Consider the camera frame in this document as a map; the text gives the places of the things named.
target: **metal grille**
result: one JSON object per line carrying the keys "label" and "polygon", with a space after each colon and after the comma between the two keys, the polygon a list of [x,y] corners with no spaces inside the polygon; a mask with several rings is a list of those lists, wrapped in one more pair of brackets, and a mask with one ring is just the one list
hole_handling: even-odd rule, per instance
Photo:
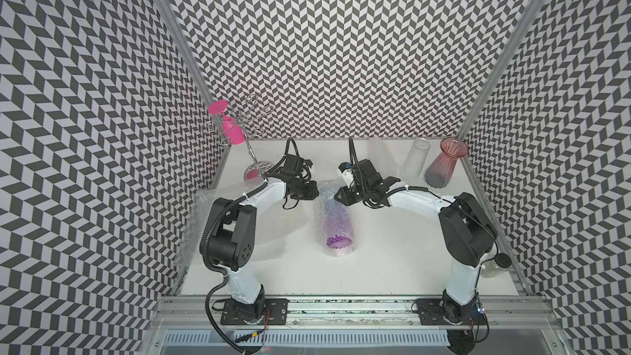
{"label": "metal grille", "polygon": [[[241,337],[253,330],[237,330],[234,337]],[[240,345],[260,345],[262,336],[256,336]],[[394,330],[272,330],[266,334],[265,343],[276,347],[379,347],[448,346],[447,333],[438,329]],[[169,330],[164,345],[224,345],[211,330]]]}

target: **clear glass vase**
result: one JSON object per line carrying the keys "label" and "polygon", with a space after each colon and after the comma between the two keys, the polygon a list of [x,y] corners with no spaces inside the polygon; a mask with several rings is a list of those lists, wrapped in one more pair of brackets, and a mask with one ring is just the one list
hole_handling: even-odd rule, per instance
{"label": "clear glass vase", "polygon": [[414,140],[400,171],[401,179],[408,185],[417,185],[421,174],[423,174],[423,165],[425,165],[430,147],[430,143],[426,138],[420,137]]}
{"label": "clear glass vase", "polygon": [[434,188],[443,188],[451,181],[458,159],[467,156],[469,147],[454,137],[440,142],[440,155],[425,170],[425,182]]}

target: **metal stand base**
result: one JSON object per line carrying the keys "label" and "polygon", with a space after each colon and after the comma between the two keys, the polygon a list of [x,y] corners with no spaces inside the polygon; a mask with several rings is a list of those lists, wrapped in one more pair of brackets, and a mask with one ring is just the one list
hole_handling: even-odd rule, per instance
{"label": "metal stand base", "polygon": [[[442,299],[440,297],[414,300],[414,304],[416,305],[415,312],[418,313],[418,318],[421,319],[421,325],[454,326],[453,323],[447,321],[443,317],[445,311],[440,305],[441,301]],[[480,314],[477,310],[473,310],[473,312],[471,312],[471,318],[473,319],[473,325],[485,323],[482,314]],[[470,321],[463,321],[456,326],[468,325],[469,322]]]}
{"label": "metal stand base", "polygon": [[[263,316],[267,317],[269,312],[268,325],[285,325],[287,322],[287,299],[265,299],[265,305],[263,306]],[[222,312],[222,325],[263,325],[264,319],[261,319],[260,323],[248,323],[245,320],[237,316],[238,304],[230,298],[225,301]]]}

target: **bubble wrap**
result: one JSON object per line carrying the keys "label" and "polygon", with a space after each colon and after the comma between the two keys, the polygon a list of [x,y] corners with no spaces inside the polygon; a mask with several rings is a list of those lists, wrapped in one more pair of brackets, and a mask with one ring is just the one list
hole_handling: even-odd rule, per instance
{"label": "bubble wrap", "polygon": [[347,206],[333,198],[341,186],[341,181],[321,183],[315,206],[315,239],[332,256],[348,255],[356,247],[353,217]]}
{"label": "bubble wrap", "polygon": [[[176,265],[202,265],[199,254],[199,242],[206,227],[210,208],[217,198],[236,199],[244,192],[249,192],[261,184],[260,178],[241,182],[233,186],[214,190],[201,190],[195,194],[191,215],[182,234],[182,241],[175,257]],[[250,261],[280,258],[287,249],[287,236],[304,227],[311,221],[300,206],[292,210],[283,210],[283,201],[274,203],[256,220],[254,235],[254,252]]]}

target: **glass jar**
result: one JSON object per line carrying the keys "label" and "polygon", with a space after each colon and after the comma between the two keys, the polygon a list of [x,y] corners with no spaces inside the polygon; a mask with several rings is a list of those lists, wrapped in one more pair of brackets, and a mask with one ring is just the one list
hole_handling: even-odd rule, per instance
{"label": "glass jar", "polygon": [[423,165],[430,151],[430,143],[426,138],[420,137],[414,140],[412,147],[409,149],[408,157],[401,167],[401,179],[408,185],[417,185],[418,180],[423,172]]}
{"label": "glass jar", "polygon": [[510,257],[505,253],[499,253],[493,259],[487,260],[482,264],[479,274],[484,278],[497,277],[501,273],[507,272],[510,265]]}

